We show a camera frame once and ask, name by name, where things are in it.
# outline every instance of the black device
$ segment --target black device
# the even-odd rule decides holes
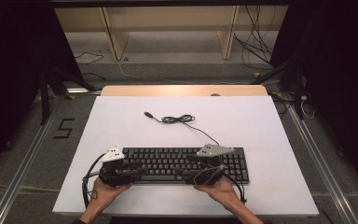
[[[114,147],[101,155],[89,168],[87,174],[83,177],[82,191],[83,199],[86,207],[89,205],[90,193],[88,190],[89,179],[92,176],[98,175],[104,184],[110,187],[117,187],[130,184],[139,179],[141,175],[146,174],[147,168],[142,167],[140,161],[124,161],[124,154],[118,148]],[[99,172],[92,173],[95,164],[101,161],[103,166]]]
[[[187,155],[190,162],[196,163],[199,170],[186,171],[182,168],[175,168],[177,175],[180,175],[188,185],[214,185],[224,175],[240,191],[240,199],[246,203],[243,195],[243,189],[240,185],[225,171],[225,165],[222,163],[220,156],[229,154],[234,151],[232,147],[220,147],[211,144],[205,145],[196,155]]]

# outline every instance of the white surface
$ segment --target white surface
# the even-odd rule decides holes
[[[190,114],[190,124],[224,147],[243,147],[251,183],[247,206],[257,215],[318,215],[278,113],[269,96],[97,98],[53,212],[85,209],[81,179],[95,159],[112,147],[202,147],[213,143],[183,124],[155,118]],[[97,164],[95,171],[101,168]],[[230,216],[223,206],[192,186],[132,186],[105,211],[116,216]]]

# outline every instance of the keyboard cable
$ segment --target keyboard cable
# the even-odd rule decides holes
[[[151,119],[155,119],[156,121],[158,121],[158,122],[160,122],[160,123],[166,123],[166,124],[183,123],[183,124],[185,124],[186,126],[192,128],[192,129],[194,129],[194,130],[197,130],[197,131],[199,131],[199,132],[201,132],[201,133],[204,133],[204,134],[207,135],[210,139],[212,139],[218,146],[220,146],[219,143],[218,143],[216,140],[214,140],[209,134],[207,134],[207,133],[205,133],[204,131],[202,131],[202,130],[200,130],[200,129],[197,129],[197,128],[194,128],[194,127],[192,127],[192,126],[190,126],[190,125],[187,124],[187,122],[190,122],[190,121],[193,121],[193,120],[196,119],[194,116],[191,116],[191,115],[182,115],[182,116],[179,117],[179,118],[175,118],[175,117],[164,117],[164,118],[162,118],[161,120],[158,120],[158,119],[156,119],[155,117],[153,117],[153,115],[151,115],[149,112],[144,112],[144,114],[145,114],[147,117],[149,117],[149,118],[151,118]]]

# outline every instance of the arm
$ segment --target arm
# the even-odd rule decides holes
[[[212,186],[195,185],[194,188],[208,193],[212,199],[221,203],[229,212],[237,217],[241,223],[263,223],[246,207],[244,203],[241,202],[234,188],[232,188],[231,181],[225,176],[222,176],[222,178]]]
[[[129,189],[130,186],[131,184],[112,188],[105,185],[99,177],[96,178],[91,198],[89,200],[89,206],[87,206],[86,211],[84,211],[80,220],[84,223],[92,223],[92,221],[95,220],[95,218],[100,215],[101,212],[109,206],[109,204],[111,204],[121,192]]]

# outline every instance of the cable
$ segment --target cable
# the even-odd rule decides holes
[[[242,180],[243,180],[243,178],[242,178],[242,175],[239,175],[239,174],[237,174],[236,172],[235,172],[235,176],[240,180],[240,184],[241,184],[241,186],[242,186],[242,198],[241,198],[241,201],[243,202],[243,203],[246,203],[246,199],[245,199],[245,195],[244,195],[244,193],[245,193],[245,187],[243,186],[243,182],[242,182]]]
[[[98,56],[99,58],[95,59],[95,60],[92,60],[91,62],[89,63],[80,63],[80,64],[91,64],[91,63],[95,63],[99,60],[101,60],[103,58],[103,55],[102,54],[94,54],[94,53],[89,53],[89,52],[84,52],[78,56],[75,56],[75,58],[80,58],[81,56],[85,55],[85,54],[90,54],[90,55],[93,55],[93,56]]]
[[[255,11],[254,11],[254,15],[252,17],[251,15],[251,12],[249,11],[249,8],[246,7],[246,11],[249,15],[249,19],[251,20],[252,22],[252,29],[251,29],[251,33],[249,34],[248,38],[246,39],[246,41],[241,41],[238,39],[238,37],[236,36],[236,34],[234,34],[234,37],[235,39],[242,45],[242,54],[241,54],[241,58],[242,58],[242,62],[250,67],[250,68],[254,68],[254,69],[260,69],[260,70],[271,70],[271,69],[264,69],[264,68],[255,68],[255,67],[252,67],[250,66],[249,64],[247,64],[245,62],[245,60],[243,59],[243,53],[245,50],[248,50],[248,62],[250,63],[250,58],[249,58],[249,53],[252,53],[254,54],[254,56],[256,56],[257,58],[259,58],[260,60],[262,60],[263,62],[265,63],[269,63],[268,61],[268,57],[266,54],[268,54],[268,56],[270,57],[272,55],[272,48],[270,48],[269,46],[267,46],[267,44],[264,42],[264,37],[266,36],[266,34],[270,31],[271,29],[271,26],[272,26],[272,23],[275,19],[275,13],[276,13],[276,6],[274,7],[274,13],[273,13],[273,16],[272,16],[272,20],[269,24],[269,27],[268,27],[268,30],[263,34],[261,35],[260,34],[260,29],[259,29],[259,16],[260,16],[260,12],[261,12],[261,7],[258,6],[256,7]],[[251,36],[254,38],[254,41],[256,41],[259,45],[259,47],[255,46],[255,45],[251,45],[249,44],[249,40],[251,38]],[[259,54],[255,53],[253,51],[253,49],[257,49],[257,50],[260,50],[264,56],[264,58],[262,56],[260,56]]]
[[[190,85],[199,85],[195,82],[189,82],[189,81],[176,81],[176,80],[170,80],[170,79],[166,79],[166,78],[147,78],[147,77],[136,77],[136,76],[129,76],[124,74],[123,69],[121,67],[121,64],[118,61],[115,61],[120,69],[121,75],[123,77],[130,77],[130,78],[137,78],[137,79],[141,79],[141,80],[146,80],[146,81],[168,81],[168,82],[173,82],[173,83],[181,83],[181,84],[190,84]],[[249,82],[215,82],[209,85],[218,85],[218,84],[226,84],[226,85],[237,85],[237,84],[244,84],[247,85],[249,84]]]
[[[99,77],[100,79],[106,80],[106,77],[102,77],[102,76],[97,75],[95,73],[83,73],[82,75],[83,76],[96,76],[96,77]]]
[[[223,176],[227,177],[233,184],[235,184],[235,186],[237,186],[238,191],[240,192],[240,200],[243,203],[247,202],[247,199],[245,199],[245,195],[244,192],[242,191],[240,185],[237,183],[237,181],[235,181],[231,176],[227,175],[226,173],[223,173]]]
[[[273,100],[273,102],[282,103],[284,110],[283,110],[283,112],[278,112],[278,114],[280,115],[280,119],[283,118],[283,116],[286,114],[286,112],[290,108],[290,106],[292,106],[295,103],[295,101],[283,100],[281,97],[277,96],[273,92],[268,92],[268,95],[270,95],[272,98],[276,99],[276,100]]]
[[[89,178],[91,177],[90,173],[92,171],[92,169],[94,168],[95,164],[97,164],[97,162],[100,160],[100,158],[102,156],[104,156],[104,154],[102,154],[101,156],[98,157],[97,160],[95,160],[95,162],[91,165],[91,167],[89,168],[89,170],[87,171],[86,175],[83,177],[83,181],[82,181],[82,192],[83,192],[83,200],[84,200],[84,204],[87,206],[89,206],[89,195],[92,191],[89,191],[88,188],[88,183],[89,183]]]
[[[307,119],[313,119],[313,118],[315,117],[315,111],[316,111],[316,110],[313,110],[312,116],[309,117],[309,116],[307,115],[307,113],[304,111],[304,106],[303,106],[303,104],[304,104],[305,101],[306,101],[306,100],[301,101],[301,110],[303,111],[303,114],[304,114],[304,116],[305,116]]]
[[[153,117],[153,115],[151,115],[149,112],[144,112],[144,114],[145,114],[147,117],[149,117],[149,118],[151,118],[151,119],[155,119],[156,121],[158,121],[158,122],[160,122],[160,123],[166,123],[166,124],[173,124],[173,123],[177,123],[177,122],[183,123],[183,124],[187,125],[188,127],[192,128],[192,129],[194,129],[194,130],[197,130],[197,131],[199,131],[199,132],[204,133],[204,134],[207,135],[209,138],[211,138],[218,146],[220,146],[219,143],[218,143],[216,140],[214,140],[209,134],[205,133],[204,131],[202,131],[202,130],[200,130],[200,129],[194,128],[194,127],[192,127],[192,126],[186,124],[187,122],[190,122],[190,121],[193,121],[193,120],[196,119],[195,117],[193,117],[193,116],[191,116],[191,115],[182,115],[180,118],[164,117],[164,118],[162,118],[161,120],[158,120],[158,119],[156,119],[155,117]]]
[[[206,181],[204,181],[204,183],[202,184],[198,184],[197,181],[196,181],[196,178],[197,176],[201,175],[202,173],[204,172],[208,172],[208,171],[212,171],[212,170],[216,170],[213,175],[211,175]],[[194,184],[195,185],[205,185],[206,183],[208,183],[214,176],[216,176],[217,174],[220,173],[220,171],[222,171],[222,167],[221,166],[216,166],[216,167],[212,167],[212,168],[207,168],[201,172],[199,172],[198,174],[196,174],[194,177],[193,177],[193,181],[194,181]]]

